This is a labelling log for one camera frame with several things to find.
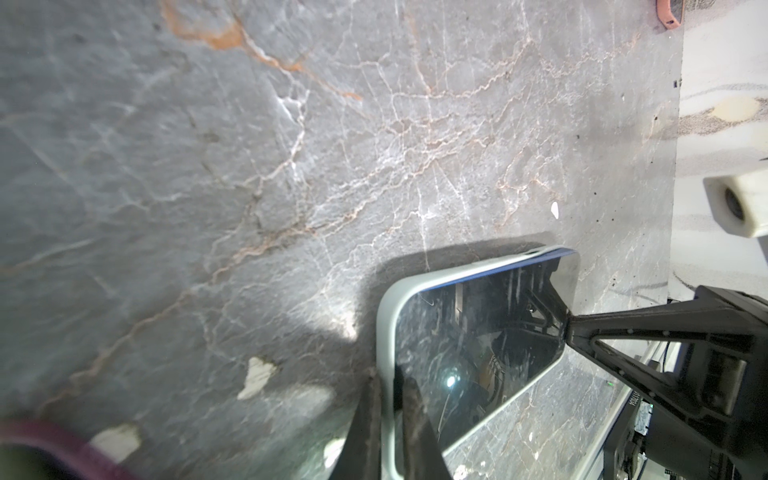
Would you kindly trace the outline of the purple-edged black phone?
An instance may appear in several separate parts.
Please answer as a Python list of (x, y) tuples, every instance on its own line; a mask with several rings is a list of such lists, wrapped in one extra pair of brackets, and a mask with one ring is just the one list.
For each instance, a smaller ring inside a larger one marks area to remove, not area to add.
[(55, 424), (1, 422), (2, 479), (135, 479), (87, 441)]

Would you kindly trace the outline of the pink phone case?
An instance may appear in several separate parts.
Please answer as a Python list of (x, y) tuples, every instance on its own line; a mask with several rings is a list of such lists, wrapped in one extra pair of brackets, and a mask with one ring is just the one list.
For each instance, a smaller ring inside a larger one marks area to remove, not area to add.
[(682, 25), (685, 0), (656, 0), (655, 8), (659, 22), (667, 30), (674, 30)]

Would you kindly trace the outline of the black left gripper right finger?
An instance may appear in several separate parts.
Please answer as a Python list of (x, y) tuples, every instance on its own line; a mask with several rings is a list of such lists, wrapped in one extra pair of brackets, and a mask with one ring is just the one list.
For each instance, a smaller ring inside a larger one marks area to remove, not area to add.
[(404, 380), (402, 413), (404, 478), (451, 480), (418, 384), (411, 377)]

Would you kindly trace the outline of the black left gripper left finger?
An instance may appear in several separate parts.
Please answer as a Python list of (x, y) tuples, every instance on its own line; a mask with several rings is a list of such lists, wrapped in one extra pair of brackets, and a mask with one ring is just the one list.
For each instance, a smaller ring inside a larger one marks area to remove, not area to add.
[(381, 380), (377, 374), (371, 374), (329, 480), (381, 478), (381, 417)]

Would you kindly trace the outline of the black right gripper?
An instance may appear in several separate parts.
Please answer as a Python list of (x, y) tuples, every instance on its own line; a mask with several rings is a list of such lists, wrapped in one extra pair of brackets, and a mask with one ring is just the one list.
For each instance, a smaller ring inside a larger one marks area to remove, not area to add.
[(688, 301), (569, 315), (576, 352), (653, 403), (645, 453), (684, 479), (767, 477), (767, 301), (699, 286)]

